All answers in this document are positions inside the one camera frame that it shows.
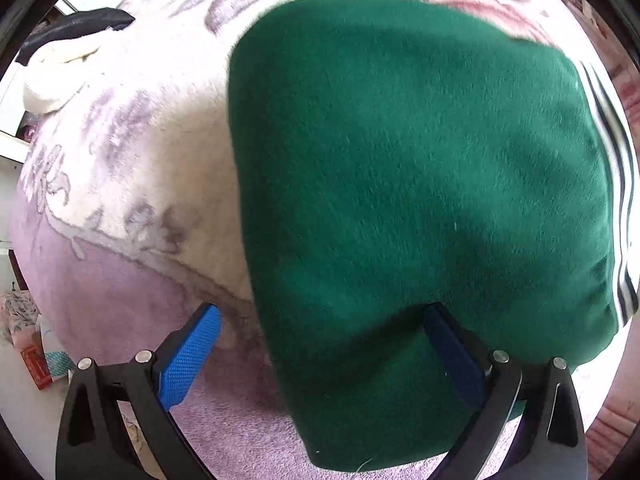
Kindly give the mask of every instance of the folded green clothing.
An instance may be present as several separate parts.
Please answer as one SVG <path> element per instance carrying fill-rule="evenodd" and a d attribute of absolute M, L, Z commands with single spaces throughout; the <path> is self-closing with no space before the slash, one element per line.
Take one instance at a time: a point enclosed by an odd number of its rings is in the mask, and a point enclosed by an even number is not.
<path fill-rule="evenodd" d="M 315 465 L 421 460 L 469 420 L 417 304 L 441 301 L 490 348 L 572 367 L 635 312 L 638 170 L 609 86 L 415 0 L 294 1 L 239 41 L 244 248 Z"/>

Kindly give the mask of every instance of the textured blue pad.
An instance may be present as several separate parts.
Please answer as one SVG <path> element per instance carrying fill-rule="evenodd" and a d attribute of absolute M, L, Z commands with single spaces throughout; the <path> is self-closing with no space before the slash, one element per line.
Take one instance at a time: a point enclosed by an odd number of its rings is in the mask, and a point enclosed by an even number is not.
<path fill-rule="evenodd" d="M 167 367 L 160 372 L 158 399 L 165 410 L 180 404 L 220 333 L 222 318 L 215 305 L 200 317 Z"/>
<path fill-rule="evenodd" d="M 435 307 L 424 311 L 424 331 L 460 396 L 472 408 L 480 408 L 486 400 L 484 372 Z"/>

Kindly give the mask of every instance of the green garment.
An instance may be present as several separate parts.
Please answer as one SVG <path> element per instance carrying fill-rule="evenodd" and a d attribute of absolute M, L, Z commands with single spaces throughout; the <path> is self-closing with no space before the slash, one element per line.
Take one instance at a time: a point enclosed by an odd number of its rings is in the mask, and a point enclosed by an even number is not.
<path fill-rule="evenodd" d="M 228 114 L 255 304 L 313 464 L 414 462 L 465 426 L 416 304 L 526 362 L 575 367 L 617 332 L 611 172 L 562 52 L 415 0 L 299 0 L 239 41 Z"/>

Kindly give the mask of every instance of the metal screw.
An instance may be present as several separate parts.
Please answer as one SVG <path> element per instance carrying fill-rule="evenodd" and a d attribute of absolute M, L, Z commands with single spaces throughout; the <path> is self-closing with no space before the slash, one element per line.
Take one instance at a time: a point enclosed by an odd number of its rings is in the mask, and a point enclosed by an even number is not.
<path fill-rule="evenodd" d="M 88 367 L 92 365 L 93 361 L 91 361 L 90 357 L 83 357 L 78 361 L 78 369 L 87 370 Z"/>
<path fill-rule="evenodd" d="M 504 350 L 495 350 L 494 351 L 494 361 L 497 363 L 508 363 L 509 362 L 509 354 Z"/>
<path fill-rule="evenodd" d="M 554 366 L 558 370 L 564 370 L 566 368 L 566 361 L 561 357 L 554 357 Z"/>
<path fill-rule="evenodd" d="M 136 354 L 136 361 L 139 363 L 148 363 L 153 356 L 151 350 L 141 350 Z"/>

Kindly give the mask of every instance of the cream colored plush item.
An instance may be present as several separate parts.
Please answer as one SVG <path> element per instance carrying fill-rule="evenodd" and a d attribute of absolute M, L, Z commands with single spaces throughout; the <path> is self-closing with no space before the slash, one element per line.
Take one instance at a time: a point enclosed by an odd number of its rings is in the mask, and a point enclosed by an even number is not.
<path fill-rule="evenodd" d="M 34 114 L 59 110 L 84 86 L 94 54 L 115 30 L 74 40 L 51 41 L 29 60 L 24 81 L 24 109 Z"/>

